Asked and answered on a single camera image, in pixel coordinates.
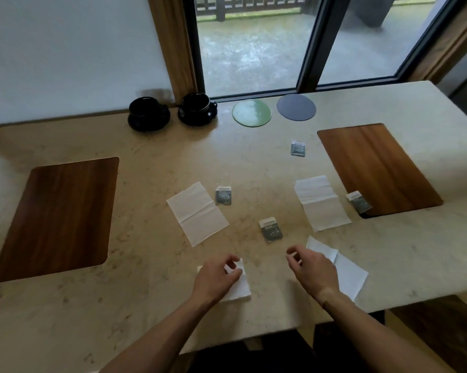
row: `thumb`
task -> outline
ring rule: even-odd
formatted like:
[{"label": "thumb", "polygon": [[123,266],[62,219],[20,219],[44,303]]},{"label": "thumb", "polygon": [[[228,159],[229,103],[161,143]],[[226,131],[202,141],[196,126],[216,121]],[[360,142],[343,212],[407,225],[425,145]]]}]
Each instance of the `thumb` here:
[{"label": "thumb", "polygon": [[236,268],[232,272],[228,274],[228,277],[230,279],[230,282],[235,283],[237,280],[239,280],[240,276],[242,275],[242,269]]},{"label": "thumb", "polygon": [[287,254],[285,257],[287,258],[287,262],[289,262],[290,269],[292,269],[294,273],[298,272],[301,269],[301,266],[299,265],[299,263],[296,262],[292,255]]}]

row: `white napkin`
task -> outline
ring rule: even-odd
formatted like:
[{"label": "white napkin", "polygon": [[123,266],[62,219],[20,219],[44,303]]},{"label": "white napkin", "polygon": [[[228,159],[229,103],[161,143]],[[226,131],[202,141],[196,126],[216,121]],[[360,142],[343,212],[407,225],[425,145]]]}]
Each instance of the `white napkin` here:
[{"label": "white napkin", "polygon": [[297,180],[294,190],[314,232],[351,222],[325,175]]},{"label": "white napkin", "polygon": [[339,289],[354,302],[359,291],[363,288],[363,284],[365,284],[368,272],[358,267],[341,253],[337,254],[334,264],[337,268]]},{"label": "white napkin", "polygon": [[330,260],[332,263],[336,261],[337,253],[339,252],[336,249],[333,249],[320,241],[317,241],[312,236],[308,237],[308,243],[306,244],[306,248],[316,251],[318,253],[322,253],[325,257]]},{"label": "white napkin", "polygon": [[[239,280],[237,280],[235,284],[232,285],[228,293],[221,299],[220,302],[236,300],[238,298],[248,297],[251,295],[251,289],[249,288],[249,283],[247,282],[247,275],[245,274],[244,263],[242,259],[238,262],[235,262],[235,264],[237,268],[242,269],[242,275],[240,276]],[[202,266],[199,266],[197,268],[197,272],[201,270],[201,267]],[[225,270],[227,270],[228,273],[231,273],[233,271],[233,269],[231,269],[226,264],[225,264]]]},{"label": "white napkin", "polygon": [[200,182],[167,200],[192,246],[229,225]]},{"label": "white napkin", "polygon": [[365,284],[368,272],[358,267],[347,257],[339,253],[338,250],[317,241],[312,236],[308,237],[306,248],[322,253],[335,264],[337,269],[337,279],[339,280],[339,289],[354,301]]}]

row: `person's right arm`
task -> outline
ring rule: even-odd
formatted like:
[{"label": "person's right arm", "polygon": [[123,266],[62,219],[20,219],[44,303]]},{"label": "person's right arm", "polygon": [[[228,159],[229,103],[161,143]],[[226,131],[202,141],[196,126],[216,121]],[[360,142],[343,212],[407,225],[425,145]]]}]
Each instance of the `person's right arm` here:
[{"label": "person's right arm", "polygon": [[296,245],[287,250],[287,261],[306,292],[330,314],[375,371],[447,372],[341,293],[336,266],[323,254]]}]

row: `window pane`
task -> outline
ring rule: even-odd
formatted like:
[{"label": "window pane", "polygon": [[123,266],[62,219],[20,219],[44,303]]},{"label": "window pane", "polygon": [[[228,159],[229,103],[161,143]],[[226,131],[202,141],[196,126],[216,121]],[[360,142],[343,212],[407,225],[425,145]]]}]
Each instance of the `window pane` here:
[{"label": "window pane", "polygon": [[296,87],[320,0],[196,0],[206,93]]},{"label": "window pane", "polygon": [[319,85],[393,76],[446,0],[351,0]]}]

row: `purple-gray round coaster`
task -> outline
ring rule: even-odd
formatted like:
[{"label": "purple-gray round coaster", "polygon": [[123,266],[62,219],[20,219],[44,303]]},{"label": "purple-gray round coaster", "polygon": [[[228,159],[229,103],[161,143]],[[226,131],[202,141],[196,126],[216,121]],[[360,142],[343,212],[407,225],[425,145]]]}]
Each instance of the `purple-gray round coaster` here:
[{"label": "purple-gray round coaster", "polygon": [[287,119],[303,121],[315,116],[317,106],[304,95],[287,94],[278,100],[277,110]]}]

